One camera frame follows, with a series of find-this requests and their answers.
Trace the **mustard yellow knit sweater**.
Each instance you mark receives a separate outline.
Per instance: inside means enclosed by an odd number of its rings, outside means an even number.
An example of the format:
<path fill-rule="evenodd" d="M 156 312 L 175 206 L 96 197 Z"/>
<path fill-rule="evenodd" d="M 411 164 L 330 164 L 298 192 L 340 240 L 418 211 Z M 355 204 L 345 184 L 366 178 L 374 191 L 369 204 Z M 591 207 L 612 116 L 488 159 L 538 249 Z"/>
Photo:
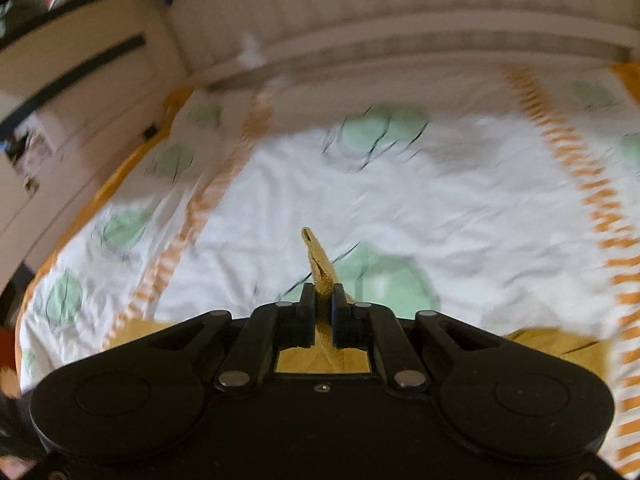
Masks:
<path fill-rule="evenodd" d="M 333 264 L 311 229 L 302 229 L 307 247 L 314 291 L 319 300 L 316 307 L 314 344 L 309 348 L 294 347 L 278 356 L 277 371 L 294 374 L 355 374 L 370 370 L 367 353 L 357 349 L 337 349 L 332 344 L 328 303 L 333 286 L 338 283 Z M 125 318 L 106 336 L 103 348 L 113 349 L 128 342 L 160 332 L 170 325 L 147 321 L 140 314 Z M 597 338 L 564 332 L 559 328 L 532 327 L 507 334 L 506 339 L 523 346 L 556 356 L 579 365 L 599 378 L 608 378 L 608 350 L 610 345 Z"/>

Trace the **white leaf-print duvet cover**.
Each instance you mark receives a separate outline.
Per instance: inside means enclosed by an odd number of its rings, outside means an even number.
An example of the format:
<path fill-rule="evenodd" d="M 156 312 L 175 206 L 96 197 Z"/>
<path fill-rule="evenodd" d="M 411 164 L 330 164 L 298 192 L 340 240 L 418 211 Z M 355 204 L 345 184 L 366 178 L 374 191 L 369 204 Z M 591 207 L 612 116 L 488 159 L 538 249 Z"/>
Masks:
<path fill-rule="evenodd" d="M 633 479 L 609 70 L 180 90 L 18 322 L 33 479 Z"/>

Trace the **beige wooden bed frame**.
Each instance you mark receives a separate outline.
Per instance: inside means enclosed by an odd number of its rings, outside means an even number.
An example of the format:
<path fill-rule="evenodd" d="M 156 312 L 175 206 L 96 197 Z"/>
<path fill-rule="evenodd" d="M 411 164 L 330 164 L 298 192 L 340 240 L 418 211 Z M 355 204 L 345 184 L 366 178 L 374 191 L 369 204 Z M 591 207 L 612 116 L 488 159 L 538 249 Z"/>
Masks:
<path fill-rule="evenodd" d="M 422 56 L 639 55 L 639 0 L 1 0 L 1 131 L 27 118 L 53 155 L 1 165 L 1 277 L 39 266 L 187 84 Z"/>

